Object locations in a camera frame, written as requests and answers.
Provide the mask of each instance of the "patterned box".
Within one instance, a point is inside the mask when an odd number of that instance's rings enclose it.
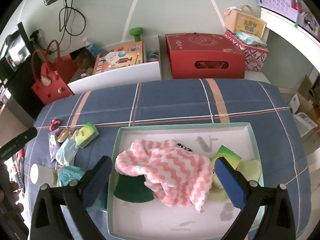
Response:
[[[260,72],[265,62],[269,50],[260,45],[248,45],[238,40],[230,31],[226,31],[225,36],[232,41],[241,51],[245,53],[245,70]]]

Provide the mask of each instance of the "plush keychain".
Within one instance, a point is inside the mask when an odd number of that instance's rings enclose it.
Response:
[[[55,118],[50,122],[50,131],[54,131],[56,130],[56,126],[60,124],[60,119],[59,118]]]

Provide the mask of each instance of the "teal plastic bag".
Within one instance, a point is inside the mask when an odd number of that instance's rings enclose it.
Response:
[[[66,186],[73,179],[80,180],[84,174],[85,172],[76,166],[62,167],[58,173],[57,187]],[[93,205],[86,209],[87,212],[90,213],[95,210],[107,211],[107,197],[108,184],[103,187]]]

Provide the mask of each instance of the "white stripe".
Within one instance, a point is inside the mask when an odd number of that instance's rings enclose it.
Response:
[[[263,88],[263,90],[264,90],[265,93],[267,94],[270,102],[272,103],[273,107],[276,108],[275,105],[273,104],[273,102],[272,102],[269,94],[267,93],[266,89],[264,88],[264,86],[262,86],[262,85],[260,84],[260,82],[258,82],[258,81],[257,81],[257,83]],[[279,119],[280,119],[280,122],[281,122],[281,124],[282,124],[282,126],[283,126],[283,129],[284,129],[284,131],[285,131],[285,133],[286,133],[286,135],[287,135],[287,138],[288,138],[288,141],[289,141],[289,144],[290,144],[290,148],[291,148],[291,152],[292,152],[292,157],[293,157],[294,172],[295,172],[296,178],[297,178],[298,196],[299,196],[299,212],[298,212],[298,225],[297,225],[297,232],[298,232],[298,230],[299,230],[299,225],[300,225],[300,206],[301,206],[301,200],[300,200],[300,186],[299,186],[299,181],[298,181],[298,173],[297,173],[297,168],[296,168],[296,160],[295,160],[295,158],[294,158],[293,148],[292,148],[291,140],[290,140],[289,134],[288,134],[288,132],[287,132],[287,129],[285,128],[285,126],[284,126],[284,124],[283,124],[283,122],[282,122],[282,119],[281,119],[279,113],[278,113],[278,112],[276,112],[276,113],[277,113],[277,115],[278,115],[278,117],[279,117]]]
[[[131,114],[130,114],[130,120],[129,120],[128,126],[130,126],[130,124],[131,124],[132,113],[133,113],[133,109],[134,109],[134,103],[136,102],[136,98],[137,98],[138,87],[139,87],[139,83],[137,84],[136,94],[134,95],[134,100],[133,100],[133,104],[132,104],[132,108],[131,108]]]
[[[305,167],[305,168],[303,169],[303,171],[301,171],[301,172],[298,174],[298,176],[299,176],[301,173],[303,173],[307,168],[308,168],[308,166]],[[293,181],[296,177],[297,177],[297,176],[295,176],[293,179],[291,179],[290,181],[288,181],[288,182],[286,183],[286,185],[289,184],[291,181]]]
[[[212,117],[212,112],[211,112],[211,107],[210,107],[210,103],[209,103],[209,98],[208,98],[208,94],[207,94],[207,90],[205,90],[205,87],[204,87],[204,84],[203,84],[201,78],[199,78],[199,80],[201,81],[201,84],[202,84],[203,89],[204,89],[205,97],[207,98],[207,102],[208,102],[208,106],[209,106],[209,111],[210,111],[210,116],[211,116],[211,121],[212,121],[212,123],[214,123],[213,117]]]
[[[219,8],[218,8],[215,0],[210,0],[210,1],[211,1],[212,5],[213,5],[214,9],[216,10],[216,13],[217,13],[217,16],[218,16],[218,18],[220,20],[220,23],[221,23],[221,26],[223,28],[223,31],[225,32],[226,31],[226,26],[224,25],[224,20],[223,20],[222,15],[221,15],[221,13],[219,11]]]
[[[250,113],[260,113],[264,111],[271,111],[271,110],[279,110],[279,109],[289,109],[288,107],[278,107],[278,108],[272,108],[272,109],[266,109],[266,110],[257,110],[257,111],[249,111],[249,112],[239,112],[239,113],[232,113],[232,114],[215,114],[215,115],[198,115],[198,116],[182,116],[182,117],[168,117],[168,118],[157,118],[157,119],[145,119],[145,120],[136,120],[135,122],[148,122],[148,121],[161,121],[161,120],[174,120],[174,119],[185,119],[185,118],[202,118],[202,117],[212,117],[212,116],[223,116],[223,115],[235,115],[235,114],[250,114]],[[122,123],[129,123],[127,122],[106,122],[106,123],[96,123],[95,125],[107,125],[107,124],[122,124]],[[72,127],[80,127],[84,126],[84,124],[77,124]],[[50,128],[50,126],[41,126],[37,127],[37,129],[42,128]]]
[[[79,102],[79,100],[80,100],[80,98],[82,97],[83,94],[84,94],[84,93],[82,93],[82,94],[79,96],[78,101],[77,101],[76,104],[75,104],[75,107],[72,109],[72,112],[71,112],[71,115],[69,116],[69,119],[68,119],[68,122],[67,122],[66,127],[68,127],[70,118],[71,118],[71,116],[73,115],[73,111],[76,109],[76,106],[78,105],[78,102]]]
[[[47,119],[47,116],[48,116],[48,114],[49,114],[49,112],[50,112],[51,108],[53,107],[54,103],[55,103],[55,101],[54,101],[54,102],[52,103],[52,105],[50,106],[50,108],[49,108],[49,110],[48,110],[47,114],[45,115],[45,117],[44,117],[44,119],[43,119],[43,121],[42,121],[42,124],[41,124],[41,125],[43,125],[44,121]],[[37,141],[38,135],[39,135],[39,132],[38,132],[38,133],[37,133],[37,135],[36,135],[35,141],[34,141],[34,143],[33,143],[33,146],[32,146],[31,152],[30,152],[30,158],[29,158],[29,162],[28,162],[28,173],[30,173],[29,168],[30,168],[31,156],[32,156],[33,148],[35,147],[35,144],[36,144],[36,141]],[[28,190],[29,190],[29,189],[30,189],[30,187],[28,187],[28,181],[29,181],[29,180],[27,179],[26,189],[28,189]],[[26,191],[26,199],[28,200],[28,201],[27,201],[28,215],[29,215],[29,217],[31,218],[31,216],[30,216],[30,208],[29,208],[29,203],[30,203],[30,194],[28,193],[28,190]]]
[[[133,0],[133,2],[132,2],[132,5],[131,5],[130,11],[129,11],[129,14],[128,14],[128,17],[127,17],[127,21],[125,22],[125,26],[124,26],[124,30],[123,30],[123,33],[122,33],[121,42],[125,41],[125,38],[126,38],[126,36],[128,34],[130,21],[131,21],[134,9],[136,8],[137,2],[138,2],[138,0]]]
[[[24,0],[24,1],[23,1],[22,8],[21,8],[21,11],[20,11],[20,13],[19,13],[19,17],[18,17],[17,24],[20,22],[20,17],[21,17],[21,14],[22,14],[22,10],[23,10],[23,8],[24,8],[24,5],[26,4],[26,1],[27,1],[27,0]]]

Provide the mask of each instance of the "finger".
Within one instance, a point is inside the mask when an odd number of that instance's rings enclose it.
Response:
[[[20,213],[24,210],[24,207],[23,207],[23,205],[21,203],[18,203],[17,207],[19,208]]]
[[[10,183],[11,183],[10,186],[12,191],[16,191],[17,189],[19,189],[18,183],[16,183],[15,181],[11,181]]]
[[[19,192],[13,192],[12,196],[13,196],[13,199],[15,202],[17,202],[19,200]]]
[[[2,190],[0,190],[0,202],[2,202],[4,199],[4,193]]]

